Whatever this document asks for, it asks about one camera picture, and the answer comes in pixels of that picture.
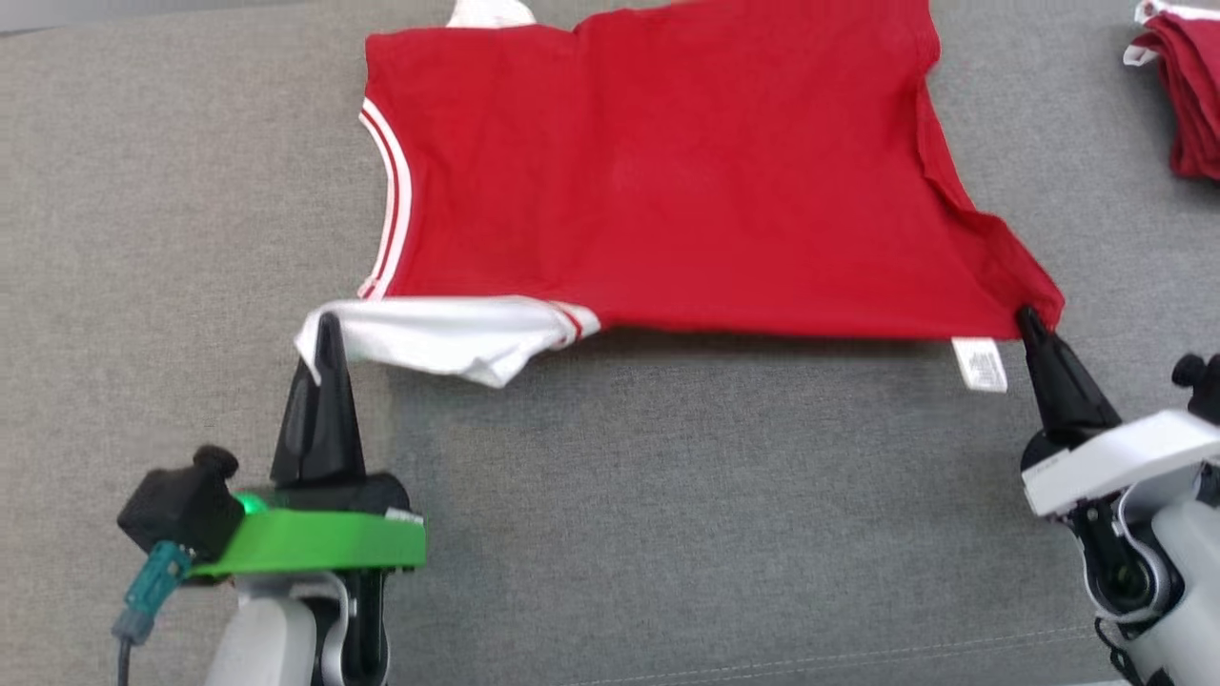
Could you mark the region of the grey fabric sofa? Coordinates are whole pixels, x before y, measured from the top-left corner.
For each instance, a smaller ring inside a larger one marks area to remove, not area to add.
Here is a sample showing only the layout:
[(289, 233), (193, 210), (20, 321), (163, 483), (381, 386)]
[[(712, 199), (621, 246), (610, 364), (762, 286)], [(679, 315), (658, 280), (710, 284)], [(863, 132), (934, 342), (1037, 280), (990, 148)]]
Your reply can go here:
[[(1060, 286), (1124, 417), (1220, 352), (1220, 186), (1168, 168), (1136, 0), (931, 0), (967, 194)], [(0, 33), (0, 686), (113, 682), (143, 474), (268, 476), (312, 308), (375, 262), (364, 40), (451, 0)], [(366, 459), (429, 529), (387, 590), (393, 686), (1111, 680), (1076, 546), (1028, 511), (1024, 352), (597, 334), (501, 391), (356, 364)]]

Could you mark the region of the red shorts with white bands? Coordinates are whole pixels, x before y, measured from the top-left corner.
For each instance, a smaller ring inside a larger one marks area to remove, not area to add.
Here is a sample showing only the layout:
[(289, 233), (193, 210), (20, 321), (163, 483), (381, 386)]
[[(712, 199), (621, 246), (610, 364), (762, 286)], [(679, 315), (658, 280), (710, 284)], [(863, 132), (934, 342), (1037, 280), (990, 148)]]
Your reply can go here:
[(1172, 173), (1220, 184), (1220, 10), (1139, 0), (1135, 22), (1122, 63), (1157, 65), (1177, 125)]

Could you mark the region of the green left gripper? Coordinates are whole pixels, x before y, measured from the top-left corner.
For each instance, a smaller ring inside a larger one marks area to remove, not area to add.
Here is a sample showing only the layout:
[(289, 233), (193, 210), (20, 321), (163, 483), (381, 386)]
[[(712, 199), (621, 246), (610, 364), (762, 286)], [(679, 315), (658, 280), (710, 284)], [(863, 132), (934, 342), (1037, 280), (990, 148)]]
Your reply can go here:
[(384, 472), (366, 476), (353, 374), (336, 312), (318, 317), (315, 364), (317, 385), (305, 361), (296, 364), (270, 478), (299, 482), (311, 447), (310, 478), (345, 482), (235, 492), (244, 509), (242, 521), (217, 560), (192, 568), (192, 580), (386, 572), (426, 564), (425, 520), (414, 513), (400, 478)]

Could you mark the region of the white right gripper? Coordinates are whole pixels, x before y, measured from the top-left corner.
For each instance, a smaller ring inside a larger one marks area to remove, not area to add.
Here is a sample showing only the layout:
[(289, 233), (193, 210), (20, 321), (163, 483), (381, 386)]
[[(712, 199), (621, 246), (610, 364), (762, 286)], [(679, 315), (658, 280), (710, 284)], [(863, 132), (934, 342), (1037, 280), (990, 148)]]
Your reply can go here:
[(1086, 439), (1024, 470), (1035, 515), (1065, 515), (1078, 502), (1119, 494), (1147, 478), (1220, 465), (1220, 427), (1186, 410), (1163, 410), (1120, 426), (1120, 415), (1068, 341), (1035, 308), (1020, 308), (1015, 320), (1042, 435), (1060, 447)]

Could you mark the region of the red jersey with striped trim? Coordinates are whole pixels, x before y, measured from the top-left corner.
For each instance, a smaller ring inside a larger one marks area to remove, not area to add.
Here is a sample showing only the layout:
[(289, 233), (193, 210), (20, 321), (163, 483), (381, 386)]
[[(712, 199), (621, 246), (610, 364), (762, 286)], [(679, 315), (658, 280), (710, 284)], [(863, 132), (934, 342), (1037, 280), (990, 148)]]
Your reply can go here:
[(458, 0), (365, 42), (386, 173), (346, 355), (501, 388), (609, 330), (1019, 338), (1065, 299), (967, 197), (928, 74), (931, 0), (681, 0), (540, 23)]

